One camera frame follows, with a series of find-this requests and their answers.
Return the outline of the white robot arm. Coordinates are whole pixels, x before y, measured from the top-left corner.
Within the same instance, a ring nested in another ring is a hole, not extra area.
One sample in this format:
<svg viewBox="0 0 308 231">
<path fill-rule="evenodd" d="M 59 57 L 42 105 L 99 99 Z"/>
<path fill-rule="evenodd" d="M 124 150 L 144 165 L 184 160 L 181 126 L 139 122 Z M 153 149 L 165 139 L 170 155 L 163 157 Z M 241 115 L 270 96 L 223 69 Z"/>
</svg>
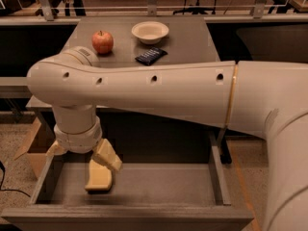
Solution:
<svg viewBox="0 0 308 231">
<path fill-rule="evenodd" d="M 76 46 L 34 64 L 27 86 L 51 105 L 60 153 L 92 152 L 90 180 L 121 161 L 102 137 L 97 106 L 228 128 L 266 140 L 264 231 L 307 231 L 308 64 L 214 62 L 105 68 Z"/>
</svg>

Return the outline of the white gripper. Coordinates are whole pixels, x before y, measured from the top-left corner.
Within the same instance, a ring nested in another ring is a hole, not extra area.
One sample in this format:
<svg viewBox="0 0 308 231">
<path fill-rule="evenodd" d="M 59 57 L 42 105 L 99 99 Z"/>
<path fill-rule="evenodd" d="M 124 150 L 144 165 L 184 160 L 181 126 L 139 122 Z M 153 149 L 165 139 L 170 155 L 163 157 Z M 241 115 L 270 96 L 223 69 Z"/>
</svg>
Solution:
<svg viewBox="0 0 308 231">
<path fill-rule="evenodd" d="M 58 124 L 54 127 L 56 140 L 46 152 L 47 157 L 64 155 L 67 151 L 85 154 L 93 150 L 91 158 L 101 166 L 119 172 L 122 161 L 107 139 L 101 139 L 100 119 L 96 117 L 88 129 L 81 132 L 65 132 Z"/>
</svg>

